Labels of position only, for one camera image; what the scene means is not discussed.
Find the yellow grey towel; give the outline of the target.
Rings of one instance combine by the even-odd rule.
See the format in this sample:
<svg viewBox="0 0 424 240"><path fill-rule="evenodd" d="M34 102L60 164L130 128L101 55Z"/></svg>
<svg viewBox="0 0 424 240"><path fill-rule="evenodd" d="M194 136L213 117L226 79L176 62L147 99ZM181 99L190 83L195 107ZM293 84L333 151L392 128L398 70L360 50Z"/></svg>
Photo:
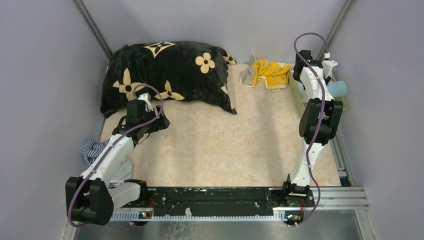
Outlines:
<svg viewBox="0 0 424 240"><path fill-rule="evenodd" d="M263 83L268 91L279 92L289 85L290 70L289 64L256 58L252 54L247 69L240 72L239 82L248 88L254 88L258 83Z"/></svg>

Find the light blue towel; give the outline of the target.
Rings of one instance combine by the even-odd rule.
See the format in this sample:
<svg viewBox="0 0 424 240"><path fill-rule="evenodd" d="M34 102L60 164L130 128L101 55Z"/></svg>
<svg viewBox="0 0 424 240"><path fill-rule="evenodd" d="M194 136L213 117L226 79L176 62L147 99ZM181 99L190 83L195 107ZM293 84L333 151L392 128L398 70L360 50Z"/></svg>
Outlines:
<svg viewBox="0 0 424 240"><path fill-rule="evenodd" d="M328 92L334 97L343 97L347 94L347 85L344 81L330 81L327 84Z"/></svg>

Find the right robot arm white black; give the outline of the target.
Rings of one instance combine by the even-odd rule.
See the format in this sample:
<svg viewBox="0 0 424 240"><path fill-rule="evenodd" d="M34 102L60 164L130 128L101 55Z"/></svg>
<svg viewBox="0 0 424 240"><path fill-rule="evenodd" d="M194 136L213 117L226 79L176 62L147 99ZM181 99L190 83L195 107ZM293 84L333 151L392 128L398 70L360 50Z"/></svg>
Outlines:
<svg viewBox="0 0 424 240"><path fill-rule="evenodd" d="M299 122L299 159L283 183L281 199L287 206L309 198L311 172L321 151L335 137L343 113L343 103L328 90L333 81L332 69L337 66L329 56L327 53L327 58L319 61L313 59L309 50L296 55L292 77L303 85L308 102Z"/></svg>

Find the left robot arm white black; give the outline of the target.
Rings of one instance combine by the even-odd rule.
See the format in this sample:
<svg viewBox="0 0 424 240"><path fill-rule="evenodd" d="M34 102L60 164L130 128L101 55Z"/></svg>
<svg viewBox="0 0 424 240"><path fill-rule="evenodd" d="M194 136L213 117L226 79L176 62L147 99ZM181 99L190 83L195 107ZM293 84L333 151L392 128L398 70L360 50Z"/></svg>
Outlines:
<svg viewBox="0 0 424 240"><path fill-rule="evenodd" d="M119 120L96 160L80 176L66 181L68 223L76 228L86 224L104 226L114 211L130 203L138 207L148 204L152 209L154 200L145 181L129 179L113 188L109 185L144 135L167 129L169 125L163 103L153 106L149 99L141 98L129 101L126 115Z"/></svg>

